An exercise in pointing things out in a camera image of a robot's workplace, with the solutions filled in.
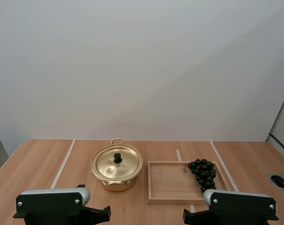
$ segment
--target wooden tray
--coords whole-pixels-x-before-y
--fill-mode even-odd
[[[201,186],[188,168],[189,162],[148,161],[149,205],[206,205]],[[229,190],[216,162],[215,186],[218,190]]]

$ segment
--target pot handle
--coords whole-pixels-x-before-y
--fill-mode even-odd
[[[123,144],[125,144],[124,139],[123,139],[123,138],[120,138],[120,137],[114,138],[114,139],[112,140],[111,144],[113,144],[114,141],[117,141],[117,140],[121,140],[121,141],[123,141]]]

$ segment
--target pot lid knob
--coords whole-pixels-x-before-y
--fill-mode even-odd
[[[114,154],[114,163],[121,163],[122,162],[122,158],[121,158],[121,154],[120,153],[116,153]]]

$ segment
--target gold pot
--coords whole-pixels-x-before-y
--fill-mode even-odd
[[[114,144],[122,140],[123,144]],[[115,138],[111,145],[99,150],[92,159],[92,172],[109,191],[124,191],[130,188],[143,166],[141,153],[126,145],[124,139]]]

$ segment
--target bunch of grapes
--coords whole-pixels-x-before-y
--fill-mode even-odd
[[[213,181],[216,177],[216,170],[213,168],[213,163],[206,159],[196,159],[195,162],[190,162],[188,167],[196,175],[196,181],[202,186],[202,193],[208,189],[216,189]]]

